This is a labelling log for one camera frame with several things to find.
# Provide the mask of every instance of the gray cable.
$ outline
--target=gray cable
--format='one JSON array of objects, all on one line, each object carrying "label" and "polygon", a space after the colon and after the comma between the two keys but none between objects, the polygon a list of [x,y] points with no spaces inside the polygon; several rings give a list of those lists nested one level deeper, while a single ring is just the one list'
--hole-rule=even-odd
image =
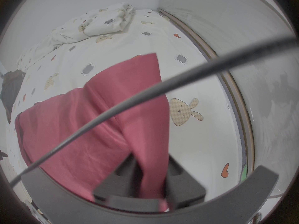
[{"label": "gray cable", "polygon": [[40,159],[36,160],[30,166],[28,166],[23,172],[17,175],[11,182],[11,187],[14,187],[20,180],[21,176],[30,172],[31,170],[37,168],[48,158],[53,156],[59,150],[70,144],[72,141],[80,137],[82,134],[91,130],[95,126],[104,122],[105,120],[117,115],[133,106],[141,104],[145,101],[163,95],[169,91],[180,88],[184,85],[190,84],[194,81],[203,79],[205,77],[211,76],[215,73],[219,73],[236,66],[245,64],[247,62],[254,61],[258,58],[274,54],[275,52],[282,52],[290,48],[298,47],[299,42],[295,37],[279,38],[273,39],[267,42],[259,43],[254,46],[249,46],[244,49],[238,50],[227,55],[224,55],[216,60],[212,60],[203,65],[199,65],[192,68],[180,75],[172,77],[166,81],[160,82],[152,87],[132,96],[129,99],[119,103],[118,105],[112,107],[111,109],[100,114],[98,117],[88,122],[86,125],[78,129],[75,133],[69,136],[66,140],[60,143],[57,147],[52,149],[50,152],[46,153]]}]

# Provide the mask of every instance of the crumpled white blanket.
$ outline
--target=crumpled white blanket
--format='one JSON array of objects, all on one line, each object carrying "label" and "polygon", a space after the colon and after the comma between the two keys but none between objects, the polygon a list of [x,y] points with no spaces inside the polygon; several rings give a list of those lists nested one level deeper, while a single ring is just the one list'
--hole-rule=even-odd
[{"label": "crumpled white blanket", "polygon": [[122,31],[132,18],[133,6],[127,2],[91,10],[55,28],[41,42],[23,52],[17,60],[19,70],[26,71],[35,62],[64,43],[85,40],[94,35]]}]

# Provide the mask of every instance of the pink fabric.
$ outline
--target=pink fabric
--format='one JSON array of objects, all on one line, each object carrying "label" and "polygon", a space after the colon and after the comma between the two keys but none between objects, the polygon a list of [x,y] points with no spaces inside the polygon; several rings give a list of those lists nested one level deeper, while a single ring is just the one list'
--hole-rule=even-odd
[{"label": "pink fabric", "polygon": [[[15,120],[29,165],[99,114],[161,81],[155,54],[138,56],[95,75],[83,88],[52,97]],[[162,198],[168,166],[169,105],[165,95],[93,128],[41,167],[71,192],[94,200],[93,189],[132,151],[144,176],[142,198]]]}]

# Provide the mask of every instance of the green object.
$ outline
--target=green object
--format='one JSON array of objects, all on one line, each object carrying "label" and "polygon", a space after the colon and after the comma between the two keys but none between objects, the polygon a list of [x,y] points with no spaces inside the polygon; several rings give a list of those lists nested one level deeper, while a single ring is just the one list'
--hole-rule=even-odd
[{"label": "green object", "polygon": [[241,174],[241,182],[243,182],[247,177],[247,164],[245,164],[242,174]]}]

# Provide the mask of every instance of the white bed sheet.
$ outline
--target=white bed sheet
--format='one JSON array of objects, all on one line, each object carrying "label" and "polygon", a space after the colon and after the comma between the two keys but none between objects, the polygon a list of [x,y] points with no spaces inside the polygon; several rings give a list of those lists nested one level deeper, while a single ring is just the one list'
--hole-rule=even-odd
[{"label": "white bed sheet", "polygon": [[[17,174],[27,166],[21,156],[14,120],[34,103],[83,87],[95,74],[137,55],[156,53],[162,80],[206,62],[197,47],[165,17],[149,10],[133,11],[123,31],[63,44],[27,69],[7,125],[8,158]],[[234,113],[216,76],[169,92],[168,100],[190,104],[203,121],[190,116],[177,126],[170,118],[170,154],[207,189],[206,200],[235,186],[240,177],[240,137]],[[228,177],[221,176],[229,163]]]}]

